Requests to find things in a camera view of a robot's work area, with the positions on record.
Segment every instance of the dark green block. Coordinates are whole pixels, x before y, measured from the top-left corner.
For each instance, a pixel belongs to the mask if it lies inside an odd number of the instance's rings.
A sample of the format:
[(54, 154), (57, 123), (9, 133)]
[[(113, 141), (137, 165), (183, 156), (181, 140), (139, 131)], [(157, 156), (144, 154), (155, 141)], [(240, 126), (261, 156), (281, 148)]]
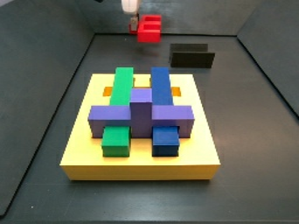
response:
[(104, 157), (129, 157), (129, 131), (129, 127), (125, 126), (106, 126), (104, 128), (101, 140)]
[(129, 105), (132, 87), (133, 68), (117, 67), (109, 105)]

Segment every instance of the gray floor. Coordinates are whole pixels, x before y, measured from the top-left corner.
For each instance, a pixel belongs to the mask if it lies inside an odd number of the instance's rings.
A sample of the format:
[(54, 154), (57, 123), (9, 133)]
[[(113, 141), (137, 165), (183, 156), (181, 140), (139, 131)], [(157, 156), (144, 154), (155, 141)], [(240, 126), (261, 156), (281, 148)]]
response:
[[(92, 73), (168, 67), (171, 43), (208, 43), (212, 69), (193, 74), (221, 167), (212, 181), (68, 181), (58, 163)], [(8, 223), (45, 221), (299, 221), (299, 126), (236, 38), (96, 36), (61, 102)]]

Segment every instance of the blue block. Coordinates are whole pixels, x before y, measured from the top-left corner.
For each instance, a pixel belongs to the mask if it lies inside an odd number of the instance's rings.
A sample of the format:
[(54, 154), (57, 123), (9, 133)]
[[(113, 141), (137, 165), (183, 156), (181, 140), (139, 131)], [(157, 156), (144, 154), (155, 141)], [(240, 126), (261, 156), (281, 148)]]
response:
[(168, 67), (152, 67), (153, 105), (173, 105)]
[(152, 156), (177, 157), (179, 148), (177, 127), (153, 127)]

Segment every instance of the block structure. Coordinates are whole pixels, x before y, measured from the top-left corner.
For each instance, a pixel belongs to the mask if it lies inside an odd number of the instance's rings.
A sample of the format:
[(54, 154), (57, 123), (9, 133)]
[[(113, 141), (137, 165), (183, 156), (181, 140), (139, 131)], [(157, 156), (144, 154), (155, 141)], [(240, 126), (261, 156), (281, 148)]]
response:
[(141, 16), (136, 40), (144, 43), (157, 43), (161, 41), (161, 15)]
[[(128, 106), (133, 86), (133, 68), (116, 69), (109, 105)], [(129, 126), (105, 126), (101, 142), (104, 157), (129, 157)]]
[[(130, 133), (132, 138), (164, 136), (169, 143), (177, 142), (179, 137), (189, 138), (192, 133), (192, 107), (173, 106), (168, 68), (152, 67), (152, 88), (132, 88), (132, 81), (135, 82), (132, 72), (132, 68), (116, 69), (109, 106), (92, 106), (88, 114), (92, 137), (104, 138), (101, 149), (105, 157), (117, 156), (117, 146), (118, 152), (122, 151), (122, 140), (118, 140), (118, 143), (117, 139), (129, 137), (126, 132)], [(177, 156), (180, 141), (175, 147), (171, 147), (175, 149), (172, 151), (164, 142), (159, 145), (159, 141), (153, 140), (152, 146), (153, 156), (172, 157)]]
[[(135, 74), (136, 80), (147, 80), (149, 74)], [(90, 138), (89, 108), (108, 105), (102, 96), (105, 87), (112, 87), (114, 75), (93, 74), (80, 105), (60, 167), (70, 180), (169, 180), (212, 179), (220, 161), (212, 142), (199, 92), (191, 74), (172, 74), (172, 85), (180, 88), (181, 96), (173, 97), (173, 106), (191, 105), (196, 119), (191, 138), (180, 139), (179, 157), (152, 157), (152, 139), (132, 138), (129, 157), (102, 157), (98, 146), (102, 138)]]

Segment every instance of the yellow base platform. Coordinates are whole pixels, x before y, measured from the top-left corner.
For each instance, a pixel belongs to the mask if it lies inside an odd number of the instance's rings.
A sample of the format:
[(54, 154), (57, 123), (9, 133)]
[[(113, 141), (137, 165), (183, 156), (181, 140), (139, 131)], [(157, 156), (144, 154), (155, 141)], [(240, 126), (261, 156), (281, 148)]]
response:
[[(93, 74), (69, 135), (60, 167), (70, 180), (168, 180), (211, 179), (220, 166), (201, 100), (191, 74), (172, 74), (172, 87), (181, 96), (175, 105), (191, 105), (195, 114), (191, 138), (180, 139), (179, 157), (152, 157), (152, 140), (132, 139), (129, 157), (102, 157), (101, 139), (90, 138), (90, 105), (108, 105), (105, 87), (113, 74)], [(135, 74), (135, 87), (149, 87), (149, 74)]]

